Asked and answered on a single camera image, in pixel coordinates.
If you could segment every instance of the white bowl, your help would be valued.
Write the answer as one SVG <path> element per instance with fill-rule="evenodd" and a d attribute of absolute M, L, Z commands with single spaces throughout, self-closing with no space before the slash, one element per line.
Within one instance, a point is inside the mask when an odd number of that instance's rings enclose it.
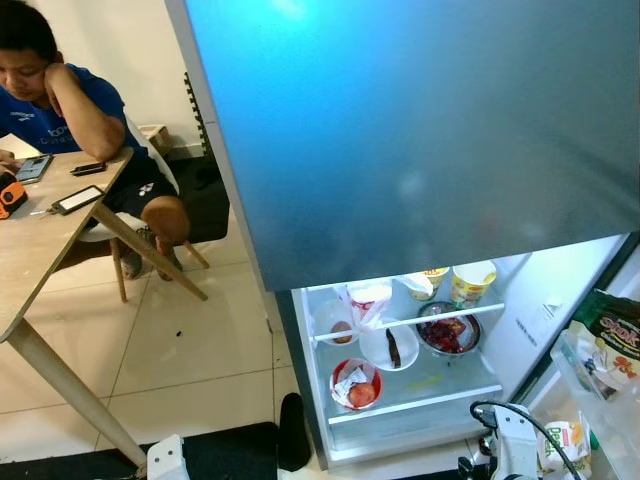
<path fill-rule="evenodd" d="M 314 331 L 316 335 L 326 335 L 331 332 L 333 326 L 338 322 L 345 322 L 349 324 L 351 330 L 354 331 L 351 334 L 351 340 L 345 343 L 337 343 L 334 339 L 322 340 L 328 345 L 335 347 L 343 347 L 350 345 L 358 339 L 358 334 L 355 332 L 353 326 L 353 319 L 351 317 L 351 308 L 342 300 L 329 300 L 320 304 L 318 308 L 313 312 Z"/>
<path fill-rule="evenodd" d="M 391 361 L 386 328 L 362 333 L 360 335 L 360 350 L 362 350 L 364 357 L 380 370 L 399 372 L 413 365 L 418 358 L 420 344 L 416 334 L 413 333 L 413 330 L 408 325 L 391 327 L 390 330 L 396 340 L 396 346 L 400 354 L 399 368 L 394 368 Z"/>

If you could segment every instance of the black hair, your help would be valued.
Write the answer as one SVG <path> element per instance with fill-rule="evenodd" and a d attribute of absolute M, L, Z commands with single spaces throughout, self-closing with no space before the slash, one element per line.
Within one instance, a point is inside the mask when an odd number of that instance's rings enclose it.
<path fill-rule="evenodd" d="M 26 49 L 55 60 L 58 47 L 47 19 L 22 0 L 0 0 L 0 50 Z"/>

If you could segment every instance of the green snack package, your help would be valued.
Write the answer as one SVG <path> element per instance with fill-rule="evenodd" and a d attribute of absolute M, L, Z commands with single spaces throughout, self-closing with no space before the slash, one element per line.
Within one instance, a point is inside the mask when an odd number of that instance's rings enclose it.
<path fill-rule="evenodd" d="M 569 332 L 604 399 L 640 373 L 640 303 L 593 290 L 574 314 Z"/>

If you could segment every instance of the man's knee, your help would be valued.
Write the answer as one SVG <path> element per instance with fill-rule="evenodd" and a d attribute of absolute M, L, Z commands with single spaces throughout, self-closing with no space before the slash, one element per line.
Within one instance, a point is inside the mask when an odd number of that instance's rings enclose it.
<path fill-rule="evenodd" d="M 179 198 L 154 198 L 144 207 L 141 218 L 163 242 L 180 245 L 189 236 L 189 217 Z"/>

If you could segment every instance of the white tile floor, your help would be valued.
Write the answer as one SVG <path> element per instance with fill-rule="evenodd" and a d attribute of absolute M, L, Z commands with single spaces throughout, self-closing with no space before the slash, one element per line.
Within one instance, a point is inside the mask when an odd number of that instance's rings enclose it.
<path fill-rule="evenodd" d="M 56 273 L 26 317 L 140 443 L 278 421 L 297 390 L 284 336 L 269 333 L 235 223 L 197 245 L 203 270 L 179 249 L 200 302 L 155 272 L 118 295 L 109 257 Z M 111 448 L 8 344 L 0 345 L 0 462 Z M 315 458 L 282 479 L 387 479 L 455 468 L 465 442 L 322 472 Z"/>

